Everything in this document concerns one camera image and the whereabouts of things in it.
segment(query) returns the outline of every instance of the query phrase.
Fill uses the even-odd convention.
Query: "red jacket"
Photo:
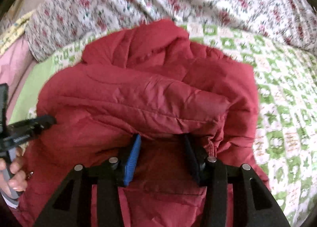
[[[37,113],[57,124],[25,153],[34,175],[14,212],[23,226],[32,226],[74,165],[101,164],[133,133],[142,135],[142,150],[134,180],[119,189],[125,227],[199,226],[206,190],[191,178],[175,134],[192,133],[210,155],[229,165],[248,163],[267,181],[252,153],[258,97],[251,66],[189,41],[171,21],[89,44],[82,63],[46,83]],[[231,219],[231,191],[228,214]]]

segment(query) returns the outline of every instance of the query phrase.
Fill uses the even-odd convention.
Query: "green and white bedsheet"
[[[191,40],[253,66],[260,101],[254,156],[267,173],[272,194],[291,226],[299,226],[317,204],[316,58],[236,29],[197,24],[181,27],[190,33]],[[107,34],[90,34],[56,51],[44,62],[49,67],[45,78],[79,62],[84,47]],[[28,78],[27,83],[35,79]]]

